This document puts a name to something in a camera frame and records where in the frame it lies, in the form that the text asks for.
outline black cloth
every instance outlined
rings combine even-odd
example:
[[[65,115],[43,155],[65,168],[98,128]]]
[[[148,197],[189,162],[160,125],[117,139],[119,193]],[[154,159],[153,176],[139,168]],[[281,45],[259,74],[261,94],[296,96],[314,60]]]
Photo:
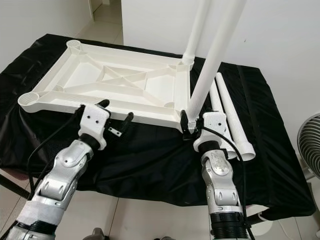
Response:
[[[0,74],[0,167],[26,172],[29,154],[71,116],[42,110],[27,113],[18,97],[31,91],[66,50],[69,37],[47,34],[18,56]],[[181,58],[166,52],[113,45],[90,40],[85,44]],[[196,58],[190,72],[193,90],[204,64]],[[270,207],[263,213],[269,220],[308,216],[315,205],[290,143],[277,105],[258,68],[222,63],[222,73],[234,106],[256,157],[246,162],[248,205]],[[210,108],[207,98],[203,108]],[[76,119],[47,144],[32,160],[39,175],[59,150],[78,137]],[[117,128],[121,121],[113,120]],[[132,123],[121,141],[108,140],[105,150],[89,162],[78,190],[97,191],[121,198],[162,201],[178,206],[206,205],[206,186],[201,176],[200,155],[193,141],[183,141],[173,128]],[[242,169],[230,161],[233,180],[242,194]]]

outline white plastic pipe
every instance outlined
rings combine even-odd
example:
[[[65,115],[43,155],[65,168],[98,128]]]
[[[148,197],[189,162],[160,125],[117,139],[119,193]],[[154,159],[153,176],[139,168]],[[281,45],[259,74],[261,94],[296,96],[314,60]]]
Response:
[[[191,34],[189,37],[186,50],[182,56],[182,62],[186,65],[192,65],[195,61],[196,49],[199,43],[200,35],[204,27],[210,2],[212,0],[200,0],[199,7],[195,14],[195,19],[193,22]]]
[[[250,142],[248,142],[247,136],[236,112],[235,106],[229,95],[226,83],[220,72],[216,73],[215,79],[235,145],[238,148],[244,161],[252,160],[256,156],[254,147]]]
[[[221,104],[216,81],[213,81],[213,83],[210,87],[210,99],[211,99],[212,110],[215,112],[222,112],[223,113],[224,109]],[[226,125],[224,136],[233,143],[228,125]],[[237,157],[235,150],[225,140],[222,140],[222,144],[220,147],[222,149],[226,149],[226,151],[228,153],[228,159],[234,159]]]
[[[196,125],[196,119],[199,116],[201,107],[204,105],[214,80],[213,77],[218,71],[246,4],[246,0],[228,0],[228,2],[186,110],[190,129]]]

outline black tablecloth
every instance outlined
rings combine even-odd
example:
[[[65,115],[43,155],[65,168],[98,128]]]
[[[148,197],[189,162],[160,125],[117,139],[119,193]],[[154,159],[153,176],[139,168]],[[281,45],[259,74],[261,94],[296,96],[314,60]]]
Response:
[[[26,172],[29,154],[61,126],[70,114],[42,110],[27,113],[17,104],[66,49],[69,37],[47,34],[18,56],[0,74],[0,167]],[[82,43],[181,58],[166,52],[119,46],[97,41]],[[190,72],[193,90],[204,59],[196,58]],[[313,198],[290,143],[283,120],[263,75],[258,68],[222,63],[233,103],[256,157],[246,162],[247,204],[269,207],[269,220],[307,216],[315,211]],[[203,109],[211,107],[207,98]],[[121,121],[113,120],[117,128]],[[77,138],[79,119],[58,134],[34,158],[37,176],[59,150]],[[242,194],[240,162],[231,160],[233,180]],[[133,123],[121,141],[108,141],[89,162],[78,190],[132,199],[162,201],[178,206],[206,205],[200,156],[193,141],[183,141],[173,128]]]

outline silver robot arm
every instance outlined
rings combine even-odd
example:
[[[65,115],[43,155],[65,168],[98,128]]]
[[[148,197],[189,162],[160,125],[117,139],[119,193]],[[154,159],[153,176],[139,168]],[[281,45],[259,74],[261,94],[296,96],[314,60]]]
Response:
[[[203,126],[224,135],[227,121],[223,112],[203,114]],[[204,129],[193,148],[202,154],[202,177],[214,239],[248,239],[242,206],[232,180],[233,169],[227,151],[220,149],[222,139]]]
[[[85,106],[79,139],[56,155],[52,170],[37,187],[32,200],[26,202],[7,240],[55,239],[56,228],[88,161],[95,150],[103,150],[107,145],[103,134],[109,117],[110,112],[100,105]]]

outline tiled floor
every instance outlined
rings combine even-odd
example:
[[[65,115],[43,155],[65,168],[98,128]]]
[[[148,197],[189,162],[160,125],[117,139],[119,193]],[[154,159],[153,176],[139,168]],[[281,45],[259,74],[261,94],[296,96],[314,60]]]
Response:
[[[94,18],[95,23],[80,38],[123,45],[119,0],[111,6],[101,5],[95,11]],[[23,188],[29,187],[27,181],[13,181]],[[1,235],[17,218],[25,202],[25,199],[0,186]],[[317,240],[315,234],[320,226],[319,216],[317,212],[309,217],[274,221],[271,229],[256,239]],[[210,239],[206,206],[178,207],[163,202],[119,199],[90,191],[74,194],[56,231],[56,239],[81,240],[96,227],[102,228],[111,240],[153,240],[164,236],[177,240]]]

